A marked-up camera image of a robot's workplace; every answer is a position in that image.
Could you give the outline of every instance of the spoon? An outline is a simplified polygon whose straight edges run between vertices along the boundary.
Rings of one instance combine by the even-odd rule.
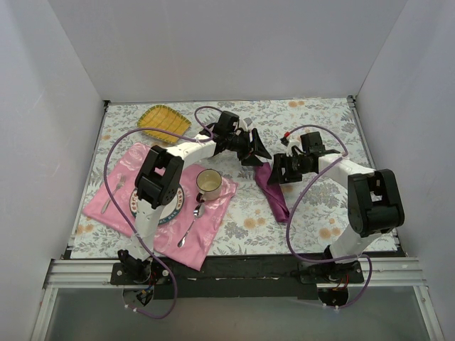
[[[191,227],[193,227],[193,224],[196,221],[196,219],[202,217],[202,215],[204,214],[204,211],[205,211],[205,206],[204,206],[203,202],[200,203],[198,206],[196,206],[196,208],[193,211],[194,219],[191,222],[190,227],[186,230],[186,233],[183,236],[183,238],[178,242],[177,247],[182,247],[183,245],[185,245],[185,238],[186,238],[186,236],[188,236],[188,233],[190,232]]]

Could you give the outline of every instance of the pink placemat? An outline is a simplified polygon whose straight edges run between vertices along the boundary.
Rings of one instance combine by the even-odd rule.
[[[120,177],[122,175],[126,176],[125,184],[117,191],[115,198],[131,221],[134,221],[134,216],[129,207],[129,200],[134,190],[134,181],[137,173],[149,149],[144,144],[134,144],[122,156],[107,177],[109,186],[114,190]],[[159,225],[154,240],[154,248],[157,252],[196,270],[200,270],[210,249],[210,245],[218,232],[221,220],[228,209],[230,198],[237,190],[237,183],[231,179],[223,178],[223,190],[220,197],[217,200],[205,203],[204,215],[194,223],[193,228],[186,237],[185,245],[178,248],[178,241],[183,237],[190,223],[193,221],[193,210],[198,204],[196,202],[196,196],[198,194],[196,177],[203,170],[204,168],[200,165],[191,165],[182,172],[180,184],[183,188],[185,201],[181,211],[170,222]],[[82,212],[88,217],[130,237],[132,235],[131,227],[112,203],[106,212],[101,214],[101,209],[108,197],[106,186],[103,183]]]

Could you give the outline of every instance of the floral tablecloth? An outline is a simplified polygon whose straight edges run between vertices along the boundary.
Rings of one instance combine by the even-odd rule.
[[[346,99],[293,99],[274,101],[239,102],[177,102],[167,103],[188,117],[192,125],[186,136],[195,136],[200,131],[193,112],[201,105],[212,105],[250,117],[267,150],[284,152],[279,139],[283,133],[302,124],[319,124],[333,130],[344,141],[350,159],[369,166],[360,135]],[[102,127],[101,140],[96,151],[90,182],[84,197],[86,205],[102,183],[102,169],[106,155],[113,142],[124,132],[136,127],[139,117],[152,104],[109,105]],[[200,117],[207,124],[218,120],[218,113],[203,110]],[[326,132],[321,135],[327,148],[340,150],[340,146]],[[164,143],[153,140],[143,133],[132,134],[116,149],[109,169],[135,142],[153,146]],[[200,162],[206,168],[214,168],[226,178],[239,183],[213,242],[209,255],[225,254],[287,254],[285,224],[277,224],[261,190],[254,181],[254,171],[242,167],[233,152],[225,151]],[[282,185],[284,197],[291,209],[299,193],[313,175],[305,175],[302,183]],[[297,208],[291,228],[291,240],[297,252],[321,252],[331,244],[348,224],[347,193],[331,179],[322,178],[314,184],[308,195]],[[71,258],[115,258],[117,250],[127,244],[128,239],[118,232],[81,215],[75,236]],[[395,241],[391,234],[373,242],[369,251],[394,251]]]

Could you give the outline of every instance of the yellow tray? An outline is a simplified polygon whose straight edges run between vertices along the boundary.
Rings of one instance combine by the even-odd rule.
[[[155,105],[144,112],[137,122],[137,126],[141,128],[160,128],[179,135],[183,135],[190,125],[191,122],[182,114],[162,104]],[[168,144],[174,144],[178,141],[177,137],[157,131],[144,131],[144,133]]]

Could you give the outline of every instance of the wall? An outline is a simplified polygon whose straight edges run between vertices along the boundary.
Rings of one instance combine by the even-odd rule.
[[[64,251],[102,100],[46,0],[0,0],[0,339],[27,340]]]
[[[409,0],[358,95],[377,167],[394,170],[406,251],[420,258],[447,340],[455,340],[455,1]]]
[[[50,0],[114,102],[357,94],[406,0]]]

